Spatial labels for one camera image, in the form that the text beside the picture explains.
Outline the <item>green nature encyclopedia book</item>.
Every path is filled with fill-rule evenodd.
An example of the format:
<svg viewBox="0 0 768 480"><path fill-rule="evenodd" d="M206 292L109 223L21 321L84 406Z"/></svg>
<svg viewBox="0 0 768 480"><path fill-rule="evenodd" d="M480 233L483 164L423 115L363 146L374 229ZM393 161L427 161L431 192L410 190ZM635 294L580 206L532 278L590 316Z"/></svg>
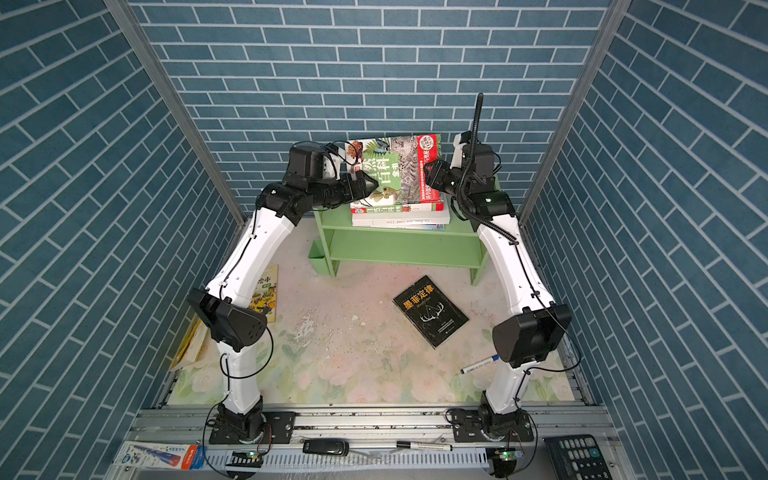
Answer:
<svg viewBox="0 0 768 480"><path fill-rule="evenodd" d="M362 171L378 183L368 197L350 204L353 214L434 216L445 209L442 194L426 184L424 174L424 167L440 157L439 134L353 140L345 152L352 172Z"/></svg>

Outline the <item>space cover science magazine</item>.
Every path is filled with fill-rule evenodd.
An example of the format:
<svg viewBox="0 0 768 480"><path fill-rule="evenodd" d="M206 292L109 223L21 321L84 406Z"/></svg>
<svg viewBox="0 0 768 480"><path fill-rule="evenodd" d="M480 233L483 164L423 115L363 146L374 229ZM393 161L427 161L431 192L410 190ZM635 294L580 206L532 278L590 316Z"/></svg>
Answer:
<svg viewBox="0 0 768 480"><path fill-rule="evenodd" d="M417 231L444 231L446 226L447 224L392 224L392 225L374 225L371 228L417 230Z"/></svg>

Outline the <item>white La Dame book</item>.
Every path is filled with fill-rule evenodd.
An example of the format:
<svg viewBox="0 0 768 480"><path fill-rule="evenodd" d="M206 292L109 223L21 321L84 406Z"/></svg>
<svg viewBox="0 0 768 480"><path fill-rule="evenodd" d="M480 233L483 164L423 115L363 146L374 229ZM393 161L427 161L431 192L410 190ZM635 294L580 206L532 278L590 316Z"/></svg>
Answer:
<svg viewBox="0 0 768 480"><path fill-rule="evenodd" d="M406 228L423 225L447 225L451 215L442 211L410 211L395 213L352 213L354 227Z"/></svg>

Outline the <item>black book yellow title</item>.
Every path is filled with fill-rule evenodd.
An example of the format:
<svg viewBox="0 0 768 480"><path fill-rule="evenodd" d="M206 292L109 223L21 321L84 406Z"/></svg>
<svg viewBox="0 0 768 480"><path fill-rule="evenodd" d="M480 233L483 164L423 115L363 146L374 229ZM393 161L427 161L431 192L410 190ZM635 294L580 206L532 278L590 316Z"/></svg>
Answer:
<svg viewBox="0 0 768 480"><path fill-rule="evenodd" d="M395 296L393 303L433 349L468 322L467 315L428 276Z"/></svg>

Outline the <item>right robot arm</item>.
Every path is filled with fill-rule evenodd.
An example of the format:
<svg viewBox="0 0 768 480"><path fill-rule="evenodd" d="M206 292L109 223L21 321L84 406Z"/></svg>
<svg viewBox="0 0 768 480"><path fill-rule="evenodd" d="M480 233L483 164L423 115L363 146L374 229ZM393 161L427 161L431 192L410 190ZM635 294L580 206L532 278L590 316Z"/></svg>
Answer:
<svg viewBox="0 0 768 480"><path fill-rule="evenodd" d="M464 132L454 138L452 160L431 162L424 172L427 185L448 195L470 223L501 281L508 318L492 330L499 366L484 393L484 408L504 416L520 409L529 376L559 346L572 313L536 272L512 201L496 185L496 160L492 147Z"/></svg>

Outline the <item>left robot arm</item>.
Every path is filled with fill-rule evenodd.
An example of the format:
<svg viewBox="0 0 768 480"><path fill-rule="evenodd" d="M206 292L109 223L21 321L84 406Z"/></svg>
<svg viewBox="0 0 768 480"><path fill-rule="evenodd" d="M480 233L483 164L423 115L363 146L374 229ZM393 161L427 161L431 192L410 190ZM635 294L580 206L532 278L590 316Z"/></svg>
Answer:
<svg viewBox="0 0 768 480"><path fill-rule="evenodd" d="M208 327L227 380L222 409L245 416L260 410L256 344L267 331L266 316L249 308L258 281L280 244L315 209L333 209L369 197L378 182L363 170L341 172L344 156L328 145L291 147L282 180L268 184L253 216L221 270L187 301Z"/></svg>

